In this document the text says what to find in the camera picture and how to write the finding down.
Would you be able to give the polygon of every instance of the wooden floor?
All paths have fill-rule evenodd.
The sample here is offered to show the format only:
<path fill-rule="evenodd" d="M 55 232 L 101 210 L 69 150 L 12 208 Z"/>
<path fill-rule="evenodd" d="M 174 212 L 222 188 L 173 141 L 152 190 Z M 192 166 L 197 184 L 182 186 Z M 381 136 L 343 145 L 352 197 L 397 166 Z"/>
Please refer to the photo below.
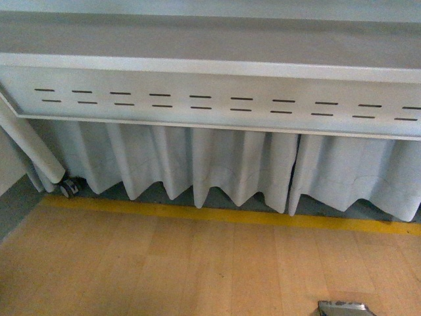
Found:
<path fill-rule="evenodd" d="M 38 206 L 0 245 L 0 315 L 421 315 L 421 237 Z"/>

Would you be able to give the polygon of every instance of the caster wheel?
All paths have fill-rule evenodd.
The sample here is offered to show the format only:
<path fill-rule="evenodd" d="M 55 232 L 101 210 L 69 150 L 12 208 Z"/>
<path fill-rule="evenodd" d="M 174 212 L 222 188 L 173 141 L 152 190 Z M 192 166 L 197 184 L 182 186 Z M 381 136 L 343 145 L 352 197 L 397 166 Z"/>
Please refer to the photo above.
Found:
<path fill-rule="evenodd" d="M 63 193 L 66 198 L 72 198 L 82 189 L 77 178 L 67 178 L 66 180 L 63 180 L 59 186 L 61 193 Z"/>

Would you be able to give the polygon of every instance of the white metal frame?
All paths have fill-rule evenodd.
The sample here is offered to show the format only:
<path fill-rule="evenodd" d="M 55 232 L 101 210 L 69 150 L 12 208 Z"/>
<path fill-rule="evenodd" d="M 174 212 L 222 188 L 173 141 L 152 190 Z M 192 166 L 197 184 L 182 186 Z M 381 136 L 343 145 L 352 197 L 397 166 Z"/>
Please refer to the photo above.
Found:
<path fill-rule="evenodd" d="M 418 1 L 2 1 L 0 29 L 0 125 L 53 183 L 25 119 L 421 140 Z"/>

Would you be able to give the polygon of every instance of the yellow floor stripe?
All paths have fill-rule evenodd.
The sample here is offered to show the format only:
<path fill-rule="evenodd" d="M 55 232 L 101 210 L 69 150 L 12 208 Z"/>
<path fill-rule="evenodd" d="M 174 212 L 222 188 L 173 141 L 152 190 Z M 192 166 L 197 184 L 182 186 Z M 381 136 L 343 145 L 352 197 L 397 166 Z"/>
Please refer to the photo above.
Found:
<path fill-rule="evenodd" d="M 421 224 L 415 223 L 383 222 L 364 219 L 339 219 L 334 217 L 318 217 L 310 215 L 295 215 L 291 217 L 289 215 L 277 213 L 236 211 L 229 209 L 197 209 L 195 207 L 177 205 L 140 203 L 134 201 L 118 201 L 88 197 L 66 199 L 63 196 L 45 196 L 40 202 L 40 205 L 62 207 L 67 209 L 87 209 L 113 213 L 135 213 L 149 216 L 177 217 L 205 221 L 356 230 L 363 232 L 382 232 L 421 236 Z"/>

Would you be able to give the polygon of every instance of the white curtain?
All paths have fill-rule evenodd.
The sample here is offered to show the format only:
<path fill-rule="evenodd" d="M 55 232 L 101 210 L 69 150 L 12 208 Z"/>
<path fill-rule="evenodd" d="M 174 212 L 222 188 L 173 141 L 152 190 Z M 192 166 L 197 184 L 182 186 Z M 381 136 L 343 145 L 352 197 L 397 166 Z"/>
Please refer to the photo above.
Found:
<path fill-rule="evenodd" d="M 421 203 L 421 142 L 303 135 L 289 199 L 301 194 L 346 211 L 358 199 L 411 221 Z"/>
<path fill-rule="evenodd" d="M 289 193 L 293 215 L 301 194 L 341 211 L 367 199 L 405 221 L 421 202 L 421 142 L 306 135 L 299 140 L 296 134 L 91 122 L 32 125 L 71 174 L 86 178 L 97 194 L 123 181 L 135 199 L 162 181 L 171 199 L 193 185 L 197 207 L 218 186 L 236 205 L 263 192 L 266 204 L 283 213 Z"/>
<path fill-rule="evenodd" d="M 135 199 L 162 181 L 170 199 L 193 185 L 197 207 L 209 188 L 218 186 L 236 205 L 263 192 L 267 205 L 285 210 L 295 134 L 91 122 L 32 125 L 70 173 L 86 178 L 97 194 L 123 181 Z"/>

